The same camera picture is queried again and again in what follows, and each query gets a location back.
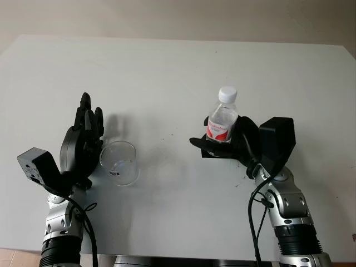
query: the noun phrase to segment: clear drinking glass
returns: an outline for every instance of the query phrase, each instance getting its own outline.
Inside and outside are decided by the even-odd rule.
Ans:
[[[139,177],[136,149],[129,142],[116,141],[104,147],[100,164],[118,186],[131,185]]]

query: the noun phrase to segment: red bottle label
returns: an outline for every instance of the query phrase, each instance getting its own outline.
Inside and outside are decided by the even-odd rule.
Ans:
[[[230,127],[213,123],[208,120],[206,135],[216,141],[226,141],[228,139]]]

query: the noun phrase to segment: plastic bottle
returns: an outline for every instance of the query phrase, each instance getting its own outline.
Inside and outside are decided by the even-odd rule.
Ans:
[[[230,142],[232,126],[238,118],[235,100],[238,92],[233,86],[219,91],[219,101],[209,113],[206,137],[212,142]]]

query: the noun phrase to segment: white tabletop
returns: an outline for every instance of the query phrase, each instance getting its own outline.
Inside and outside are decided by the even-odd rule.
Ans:
[[[0,247],[41,250],[48,193],[16,157],[38,147],[58,164],[88,92],[103,109],[105,142],[132,142],[141,170],[130,187],[113,186],[99,166],[91,176],[98,252],[254,259],[253,181],[237,161],[202,159],[189,143],[204,134],[219,87],[235,85],[240,114],[258,125],[294,119],[287,167],[318,239],[332,261],[356,261],[355,72],[341,46],[20,36],[0,56]],[[263,207],[253,209],[257,225]],[[259,245],[264,260],[278,259],[269,219]]]

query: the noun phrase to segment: black cable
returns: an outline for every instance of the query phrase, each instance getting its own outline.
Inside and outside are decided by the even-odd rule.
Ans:
[[[263,221],[265,220],[265,217],[266,217],[266,213],[267,213],[267,207],[265,207],[265,211],[263,212],[263,216],[262,216],[262,219],[261,219],[261,223],[260,223],[260,227],[258,228],[258,231],[257,231],[257,243],[258,243],[258,237],[260,236],[260,232],[261,232],[261,229],[262,229],[262,225],[263,225]]]
[[[264,194],[262,194],[261,192],[257,192],[258,194],[260,194],[264,199],[266,199],[266,197],[265,197],[265,195]],[[261,200],[257,200],[257,199],[254,199],[256,202],[258,202],[258,203],[262,203],[262,201]]]
[[[259,192],[261,190],[261,188],[264,187],[266,184],[268,184],[274,177],[275,177],[275,175],[271,175],[270,177],[268,177],[266,180],[264,180],[262,183],[260,183],[256,187],[256,189],[251,194],[251,197],[249,200],[249,205],[248,205],[249,224],[250,224],[250,228],[251,228],[252,241],[254,243],[255,257],[256,257],[258,267],[262,267],[262,260],[261,260],[260,250],[258,249],[258,240],[256,237],[255,226],[254,226],[254,222],[252,219],[252,203],[255,200],[255,196],[257,194],[261,194]]]
[[[94,202],[94,203],[90,204],[88,207],[86,207],[86,208],[84,209],[84,211],[85,211],[85,212],[91,211],[91,210],[95,209],[95,207],[96,207],[97,205],[98,205],[98,203]],[[83,222],[83,226],[84,226],[85,231],[86,231],[86,232],[88,233],[88,235],[89,235],[90,233],[89,233],[89,230],[88,230],[88,228],[87,228],[87,225],[86,225],[85,221]]]
[[[78,203],[76,203],[73,199],[71,199],[68,196],[61,196],[61,194],[55,194],[57,196],[60,196],[62,198],[64,198],[65,200],[67,200],[68,202],[70,202],[79,212],[80,214],[83,216],[85,223],[88,226],[88,229],[85,227],[85,223],[84,223],[84,228],[86,229],[90,241],[91,241],[91,250],[92,250],[92,256],[93,256],[93,267],[98,267],[98,256],[97,256],[97,247],[96,247],[96,239],[95,239],[95,233],[94,233],[94,229],[90,223],[90,220],[86,214],[86,212],[82,209],[82,207],[79,206]]]

